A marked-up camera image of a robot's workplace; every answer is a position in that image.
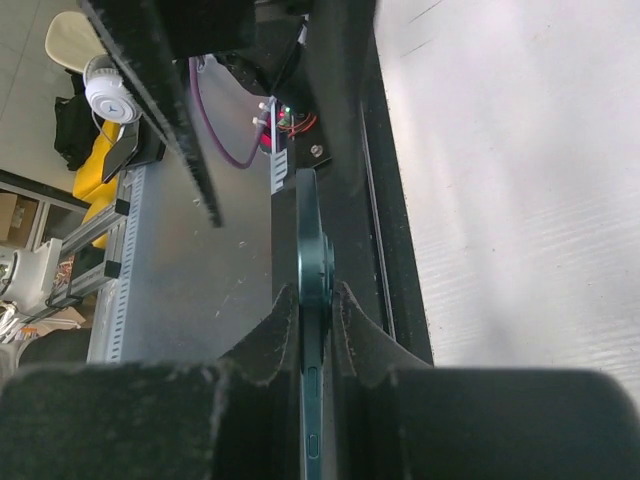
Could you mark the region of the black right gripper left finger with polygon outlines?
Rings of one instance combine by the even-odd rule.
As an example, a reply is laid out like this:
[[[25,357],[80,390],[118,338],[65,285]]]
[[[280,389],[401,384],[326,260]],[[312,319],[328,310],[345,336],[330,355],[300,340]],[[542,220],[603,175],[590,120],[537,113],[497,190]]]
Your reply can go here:
[[[49,364],[1,391],[5,479],[297,479],[298,296],[215,362]]]

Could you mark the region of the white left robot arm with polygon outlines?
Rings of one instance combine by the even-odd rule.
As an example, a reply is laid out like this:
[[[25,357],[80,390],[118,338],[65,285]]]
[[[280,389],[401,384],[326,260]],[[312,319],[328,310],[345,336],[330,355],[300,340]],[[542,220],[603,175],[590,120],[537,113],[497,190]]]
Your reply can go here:
[[[213,227],[212,175],[188,117],[178,60],[243,59],[262,95],[318,114],[346,177],[359,158],[358,108],[374,1],[81,1],[100,43],[160,138],[183,160]]]

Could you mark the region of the black smartphone with teal edge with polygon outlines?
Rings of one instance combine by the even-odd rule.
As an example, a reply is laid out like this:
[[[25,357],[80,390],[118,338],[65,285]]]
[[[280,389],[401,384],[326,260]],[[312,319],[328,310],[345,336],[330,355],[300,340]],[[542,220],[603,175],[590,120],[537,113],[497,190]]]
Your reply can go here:
[[[302,443],[305,479],[322,477],[324,345],[333,301],[335,255],[322,227],[314,169],[296,173]]]

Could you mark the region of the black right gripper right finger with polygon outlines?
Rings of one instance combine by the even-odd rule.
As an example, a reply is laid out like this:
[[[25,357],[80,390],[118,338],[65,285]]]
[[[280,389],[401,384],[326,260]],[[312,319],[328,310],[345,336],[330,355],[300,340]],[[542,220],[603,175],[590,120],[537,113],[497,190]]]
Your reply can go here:
[[[371,321],[332,318],[339,479],[635,479],[639,415],[596,371],[442,368]]]

